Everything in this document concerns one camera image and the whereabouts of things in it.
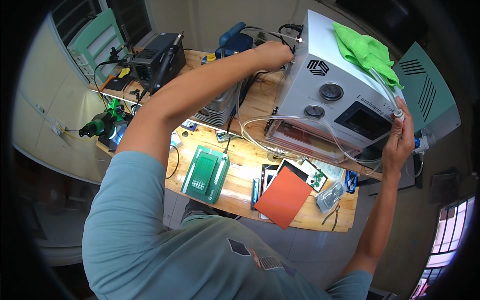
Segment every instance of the light blue t-shirt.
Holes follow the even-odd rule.
[[[349,272],[320,290],[236,220],[197,218],[168,231],[164,182],[165,169],[147,154],[112,158],[82,244],[85,273],[99,299],[366,298],[369,272]]]

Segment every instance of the blue vacuum pump handle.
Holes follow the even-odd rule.
[[[242,30],[243,28],[245,28],[245,23],[244,22],[238,22],[237,24],[235,24],[227,32],[222,34],[222,36],[218,39],[218,45],[220,47],[225,46],[225,44],[228,42],[228,40],[230,40],[232,38],[232,36],[239,33],[240,30]]]

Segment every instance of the machine logo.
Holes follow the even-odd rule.
[[[307,69],[316,76],[325,76],[328,70],[330,70],[323,60],[311,60],[307,65]]]

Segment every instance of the power plug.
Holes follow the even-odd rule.
[[[287,24],[293,24],[293,20],[289,20],[289,21],[287,22]],[[287,28],[287,29],[286,29],[286,32],[287,32],[288,34],[291,34],[291,33],[292,33],[292,29],[291,29],[291,28]]]
[[[63,130],[67,130],[67,126],[65,126],[65,124],[60,122],[55,117],[52,118],[52,121],[50,122],[50,125],[48,127],[52,129],[53,133],[58,136],[61,136],[63,134]]]

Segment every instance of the plastic bag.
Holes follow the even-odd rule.
[[[315,201],[323,214],[328,213],[338,202],[340,197],[347,191],[347,186],[343,180],[335,180],[328,189],[315,195]]]

